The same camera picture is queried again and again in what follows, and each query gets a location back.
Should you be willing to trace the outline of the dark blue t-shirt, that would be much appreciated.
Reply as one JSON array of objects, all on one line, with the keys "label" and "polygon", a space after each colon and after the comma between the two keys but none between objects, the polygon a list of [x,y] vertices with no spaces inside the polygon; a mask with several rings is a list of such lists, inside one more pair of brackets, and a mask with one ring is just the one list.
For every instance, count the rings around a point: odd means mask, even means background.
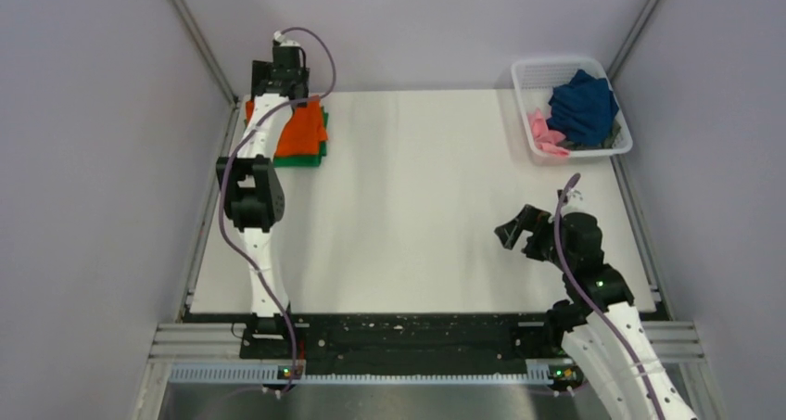
[{"label": "dark blue t-shirt", "polygon": [[578,70],[568,83],[556,86],[548,102],[550,130],[584,147],[603,146],[612,135],[620,108],[609,83]]}]

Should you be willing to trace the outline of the pink t-shirt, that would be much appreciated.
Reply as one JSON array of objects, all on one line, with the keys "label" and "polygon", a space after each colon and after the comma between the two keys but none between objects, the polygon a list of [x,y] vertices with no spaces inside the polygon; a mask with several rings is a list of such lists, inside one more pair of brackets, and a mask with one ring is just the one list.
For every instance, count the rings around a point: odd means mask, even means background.
[{"label": "pink t-shirt", "polygon": [[567,158],[570,155],[570,150],[561,146],[561,143],[566,140],[566,136],[548,126],[547,120],[539,108],[528,114],[527,120],[537,150],[560,158]]}]

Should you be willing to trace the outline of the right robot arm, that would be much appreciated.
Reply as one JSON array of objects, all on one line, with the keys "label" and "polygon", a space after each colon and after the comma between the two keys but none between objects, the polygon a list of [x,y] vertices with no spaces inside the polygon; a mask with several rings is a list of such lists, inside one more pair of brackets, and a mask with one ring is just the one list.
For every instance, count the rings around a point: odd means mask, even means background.
[{"label": "right robot arm", "polygon": [[613,419],[694,419],[647,337],[626,281],[606,259],[602,229],[583,211],[524,206],[494,230],[505,249],[556,266],[568,298],[546,313],[543,343],[567,357]]}]

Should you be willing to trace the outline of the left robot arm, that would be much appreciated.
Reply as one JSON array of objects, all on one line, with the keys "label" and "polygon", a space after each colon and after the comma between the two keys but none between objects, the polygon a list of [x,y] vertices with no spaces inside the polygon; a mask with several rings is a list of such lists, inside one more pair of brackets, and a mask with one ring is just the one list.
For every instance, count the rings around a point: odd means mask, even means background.
[{"label": "left robot arm", "polygon": [[285,213],[285,194],[274,168],[274,155],[286,124],[309,92],[310,71],[297,43],[273,43],[270,61],[252,63],[251,96],[245,105],[245,128],[227,157],[218,159],[223,216],[220,230],[239,234],[228,244],[247,262],[252,282],[247,339],[261,344],[275,358],[297,357],[297,333],[288,312],[289,297],[274,249],[274,226]]}]

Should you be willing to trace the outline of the dark grey t-shirt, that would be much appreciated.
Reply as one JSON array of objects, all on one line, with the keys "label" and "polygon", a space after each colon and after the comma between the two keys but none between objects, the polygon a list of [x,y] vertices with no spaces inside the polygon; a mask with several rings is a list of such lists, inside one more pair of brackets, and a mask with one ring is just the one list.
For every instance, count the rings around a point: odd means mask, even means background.
[{"label": "dark grey t-shirt", "polygon": [[621,132],[621,126],[619,125],[618,122],[614,121],[610,133],[598,145],[591,146],[591,145],[580,144],[565,138],[563,141],[561,141],[558,144],[558,146],[571,151],[611,149],[614,147],[615,139],[618,137],[620,132]]}]

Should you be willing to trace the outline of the aluminium frame rail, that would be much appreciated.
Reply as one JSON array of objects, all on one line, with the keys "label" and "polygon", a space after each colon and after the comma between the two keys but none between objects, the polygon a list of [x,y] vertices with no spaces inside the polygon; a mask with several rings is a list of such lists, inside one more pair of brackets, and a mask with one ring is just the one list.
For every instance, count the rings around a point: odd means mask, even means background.
[{"label": "aluminium frame rail", "polygon": [[267,338],[241,339],[229,325],[163,325],[149,360],[175,363],[175,379],[193,383],[302,384],[523,384],[548,386],[578,372],[571,358],[530,358],[524,342],[513,350],[450,346],[446,351],[330,349],[319,338],[298,346],[298,357],[274,358]]}]

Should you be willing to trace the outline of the white plastic basket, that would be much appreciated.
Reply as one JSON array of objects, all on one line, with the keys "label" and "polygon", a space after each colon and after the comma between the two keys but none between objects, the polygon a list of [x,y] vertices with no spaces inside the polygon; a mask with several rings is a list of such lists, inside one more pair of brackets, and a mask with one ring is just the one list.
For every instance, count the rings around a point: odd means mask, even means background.
[{"label": "white plastic basket", "polygon": [[515,61],[511,66],[514,93],[526,135],[526,143],[532,161],[538,165],[592,162],[627,154],[634,147],[628,123],[621,110],[615,115],[613,138],[607,148],[580,149],[571,152],[568,156],[558,156],[537,147],[529,123],[529,116],[538,110],[543,116],[549,116],[551,106],[548,101],[552,97],[553,89],[569,83],[580,70],[596,79],[608,79],[608,75],[599,61],[579,55],[527,57]]}]

